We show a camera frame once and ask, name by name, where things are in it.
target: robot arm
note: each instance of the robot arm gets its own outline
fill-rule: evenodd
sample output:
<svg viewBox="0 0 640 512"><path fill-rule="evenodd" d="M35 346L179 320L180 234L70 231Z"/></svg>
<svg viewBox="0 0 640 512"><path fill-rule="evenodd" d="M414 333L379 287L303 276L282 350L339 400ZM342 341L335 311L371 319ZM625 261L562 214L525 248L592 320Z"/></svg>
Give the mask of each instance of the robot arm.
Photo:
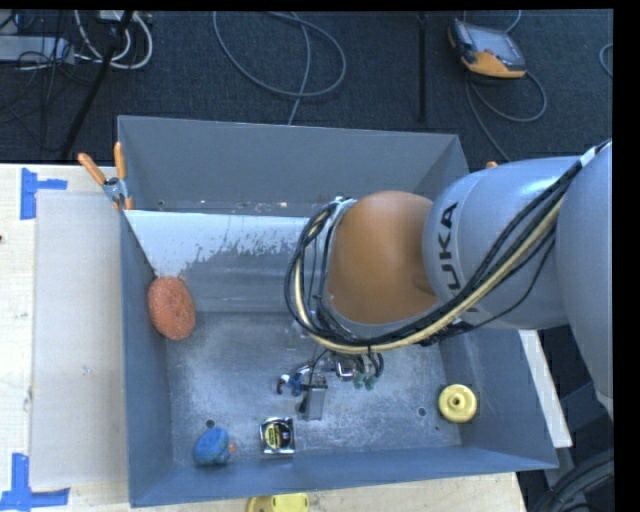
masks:
<svg viewBox="0 0 640 512"><path fill-rule="evenodd" d="M314 309L304 253L326 226ZM569 324L612 416L610 259L608 142L472 173L433 203L391 191L336 201L310 219L285 290L293 282L288 304L311 336L348 354L428 344L460 321Z"/></svg>

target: bin floor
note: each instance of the bin floor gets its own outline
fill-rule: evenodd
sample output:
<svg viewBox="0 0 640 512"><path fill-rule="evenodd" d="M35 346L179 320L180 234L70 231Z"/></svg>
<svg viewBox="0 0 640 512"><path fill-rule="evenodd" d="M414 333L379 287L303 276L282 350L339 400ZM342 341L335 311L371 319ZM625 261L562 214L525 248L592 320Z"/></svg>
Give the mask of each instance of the bin floor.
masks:
<svg viewBox="0 0 640 512"><path fill-rule="evenodd" d="M458 426L437 409L449 384L437 345L384 353L384 374L371 391L327 372L322 419L305 421L296 413L302 396L286 385L279 395L276 386L323 348L290 315L198 312L189 338L166 343L177 464L193 464L208 420L228 430L238 461L263 457L259 426L272 416L293 418L298 453L461 444Z"/></svg>

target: blue ball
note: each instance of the blue ball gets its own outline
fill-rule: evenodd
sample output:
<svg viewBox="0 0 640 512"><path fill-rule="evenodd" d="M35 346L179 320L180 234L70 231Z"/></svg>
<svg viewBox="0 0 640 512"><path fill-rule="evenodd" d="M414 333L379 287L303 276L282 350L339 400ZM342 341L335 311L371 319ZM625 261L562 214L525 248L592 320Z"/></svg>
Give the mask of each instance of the blue ball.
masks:
<svg viewBox="0 0 640 512"><path fill-rule="evenodd" d="M198 465L224 464L229 457L229 434L222 427L208 429L193 447L193 458Z"/></svg>

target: small metal part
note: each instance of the small metal part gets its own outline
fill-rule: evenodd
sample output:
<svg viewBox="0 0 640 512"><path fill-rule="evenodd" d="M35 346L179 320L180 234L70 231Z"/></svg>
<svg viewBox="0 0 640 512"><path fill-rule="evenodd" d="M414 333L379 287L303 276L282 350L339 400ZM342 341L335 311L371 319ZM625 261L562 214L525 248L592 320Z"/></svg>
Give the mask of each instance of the small metal part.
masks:
<svg viewBox="0 0 640 512"><path fill-rule="evenodd" d="M327 393L327 379L322 374L313 374L313 382L304 395L298 407L298 415L305 421L321 420L324 407L324 397Z"/></svg>
<svg viewBox="0 0 640 512"><path fill-rule="evenodd" d="M293 455L296 443L291 418L267 418L260 425L262 452L267 455Z"/></svg>
<svg viewBox="0 0 640 512"><path fill-rule="evenodd" d="M358 373L356 363L350 359L340 359L336 361L336 375L342 381L350 381L355 378Z"/></svg>
<svg viewBox="0 0 640 512"><path fill-rule="evenodd" d="M114 203L120 203L129 197L127 184L120 178L110 178L102 185L104 194Z"/></svg>

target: wooden table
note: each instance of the wooden table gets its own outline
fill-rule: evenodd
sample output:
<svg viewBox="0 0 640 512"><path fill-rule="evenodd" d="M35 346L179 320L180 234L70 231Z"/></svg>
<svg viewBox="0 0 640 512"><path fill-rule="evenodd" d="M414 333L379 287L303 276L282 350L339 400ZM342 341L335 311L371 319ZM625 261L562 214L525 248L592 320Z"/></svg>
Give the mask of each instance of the wooden table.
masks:
<svg viewBox="0 0 640 512"><path fill-rule="evenodd" d="M11 454L30 453L32 364L34 336L35 242L37 217L20 220L20 170L23 165L0 165L0 491L11 485ZM80 166L29 165L39 179L67 180L69 191L100 192ZM38 195L48 193L39 191ZM100 192L96 201L108 201ZM548 386L550 376L543 365L534 372ZM555 390L549 391L557 404ZM559 407L552 407L557 416ZM563 421L554 427L554 445L570 443ZM53 490L33 488L34 492ZM309 492L311 511L525 511L513 473L422 482ZM244 511L248 500L234 499L207 504L157 507L158 510ZM126 480L71 485L68 510L129 510Z"/></svg>

